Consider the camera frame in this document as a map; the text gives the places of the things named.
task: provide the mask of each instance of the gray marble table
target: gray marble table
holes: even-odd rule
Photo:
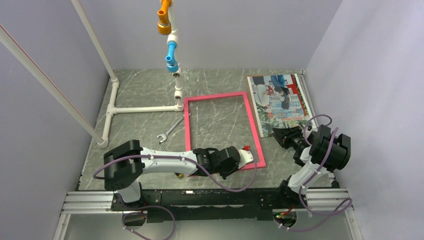
[[[130,69],[115,71],[120,86],[116,106],[153,107],[174,104],[174,78],[161,69]],[[255,69],[193,69],[184,70],[184,96],[200,96],[237,91],[248,91],[246,75],[287,74],[292,71]],[[95,129],[101,133],[105,113],[111,95],[109,82],[98,115]],[[195,148],[229,146],[241,148],[255,146],[242,97],[222,98],[193,102],[191,112],[191,144]],[[93,172],[103,165],[103,154],[129,140],[140,140],[141,146],[160,150],[157,135],[164,133],[182,112],[120,113],[113,117],[109,135],[109,146],[99,147],[91,141],[79,185],[80,190],[104,190],[101,180],[92,178]],[[252,188],[277,187],[282,180],[296,173],[300,167],[293,160],[294,151],[281,148],[272,137],[261,138],[260,143],[266,167],[257,171]],[[185,151],[184,123],[181,123],[164,143],[168,151]],[[226,180],[216,176],[220,183],[230,188],[244,187],[249,183],[253,170],[233,173]],[[214,189],[218,186],[208,177],[177,178],[173,173],[142,175],[138,179],[144,189]],[[331,186],[328,177],[319,179],[315,187]]]

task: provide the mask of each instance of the pink rectangular frame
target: pink rectangular frame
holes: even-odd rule
[[[197,101],[211,100],[211,99],[223,99],[223,98],[231,98],[231,97],[243,97],[244,99],[244,104],[246,106],[246,111],[247,111],[247,117],[249,118],[250,128],[252,131],[254,144],[256,146],[256,151],[259,158],[259,161],[257,162],[257,168],[265,168],[267,164],[265,163],[264,153],[262,152],[262,147],[259,141],[258,131],[256,129],[255,121],[252,115],[252,110],[249,103],[248,95],[245,91],[185,97],[184,98],[184,115],[185,116],[189,115],[189,102],[197,102]],[[192,149],[192,144],[190,140],[190,118],[189,117],[184,118],[184,124],[185,124],[184,126],[185,127],[185,150],[190,151]],[[255,165],[251,163],[244,166],[243,170],[250,170],[254,168],[255,168]]]

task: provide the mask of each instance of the wrench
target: wrench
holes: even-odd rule
[[[159,134],[156,138],[160,138],[162,137],[162,140],[159,141],[159,143],[163,143],[168,139],[168,135],[178,126],[178,124],[180,124],[182,121],[184,120],[184,114],[182,115],[182,117],[180,117],[174,124],[172,124],[172,126],[165,132],[165,133],[161,133]]]

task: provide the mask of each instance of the magazine cover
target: magazine cover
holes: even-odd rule
[[[273,128],[304,127],[312,117],[297,74],[248,76],[247,82],[262,138]]]

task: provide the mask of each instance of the yellow object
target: yellow object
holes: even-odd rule
[[[157,22],[157,31],[162,35],[171,34],[171,23],[168,16],[168,9],[172,5],[172,0],[162,0],[162,7],[157,11],[159,22]]]

